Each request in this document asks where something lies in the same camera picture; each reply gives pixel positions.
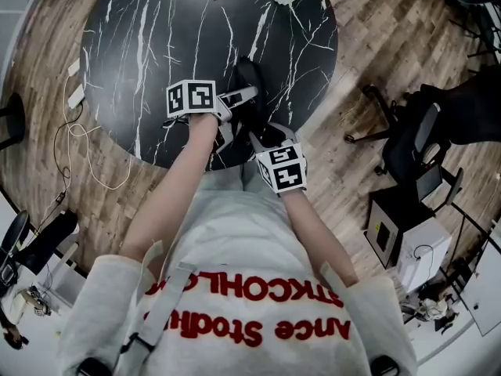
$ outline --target round table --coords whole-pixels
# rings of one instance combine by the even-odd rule
[[[332,78],[337,24],[329,0],[98,0],[81,41],[80,75],[95,119],[137,158],[170,168],[188,139],[183,124],[165,130],[165,89],[184,80],[232,88],[240,56],[259,63],[269,118],[297,131]],[[245,136],[207,169],[248,161]]]

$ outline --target black and white marker cube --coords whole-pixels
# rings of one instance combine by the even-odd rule
[[[301,144],[261,152],[256,162],[261,177],[275,193],[306,188],[306,159]]]
[[[215,81],[180,81],[167,88],[167,117],[217,113]]]

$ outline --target strap buckle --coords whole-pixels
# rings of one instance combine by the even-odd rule
[[[138,342],[150,353],[155,349],[155,345],[151,345],[145,342],[142,338],[139,337],[139,333],[134,333],[131,335],[131,337],[128,338],[128,343],[122,346],[122,348],[120,349],[120,354],[126,353],[131,348],[133,342]]]

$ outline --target white t-shirt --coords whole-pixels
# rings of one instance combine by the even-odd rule
[[[359,309],[355,324],[336,292],[313,276],[279,201],[198,193],[168,275],[179,262],[197,270],[141,374],[368,375],[370,361],[384,353],[401,374],[416,373],[391,280],[348,289]],[[87,357],[113,367],[137,311],[146,317],[168,288],[150,275],[152,287],[134,305],[140,275],[130,259],[96,260],[61,338],[63,374]]]

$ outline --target wooden floor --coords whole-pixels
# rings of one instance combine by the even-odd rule
[[[28,17],[4,96],[17,91],[24,100],[29,135],[23,143],[0,152],[0,180],[20,208],[37,225],[45,209],[62,190],[52,157],[57,128],[63,123],[61,102],[67,68],[78,58],[81,32],[95,0],[38,0]],[[339,23],[337,67],[325,101],[301,129],[309,162],[308,195],[329,228],[348,249],[361,277],[383,271],[369,244],[361,238],[366,226],[368,192],[393,185],[389,176],[378,177],[384,143],[349,146],[346,132],[356,136],[385,126],[380,110],[362,95],[373,83],[388,100],[415,91],[421,83],[453,87],[468,78],[467,67],[479,62],[466,54],[476,44],[448,22],[454,14],[444,0],[331,0]],[[76,80],[68,84],[68,93]],[[96,122],[84,108],[80,122]],[[90,160],[95,174],[117,185],[128,170],[129,156],[101,130],[90,134]],[[131,177],[119,190],[102,188],[86,161],[85,138],[70,141],[73,180],[63,204],[76,211],[81,227],[77,263],[89,270],[96,256],[117,252],[137,208],[159,183],[165,170],[132,158]],[[56,141],[56,156],[67,165],[67,136]],[[455,146],[445,167],[465,169],[463,192],[457,203],[489,227],[499,213],[501,144]],[[446,191],[432,198],[436,205]],[[460,217],[447,208],[439,221],[454,234]],[[476,241],[468,227],[457,255]]]

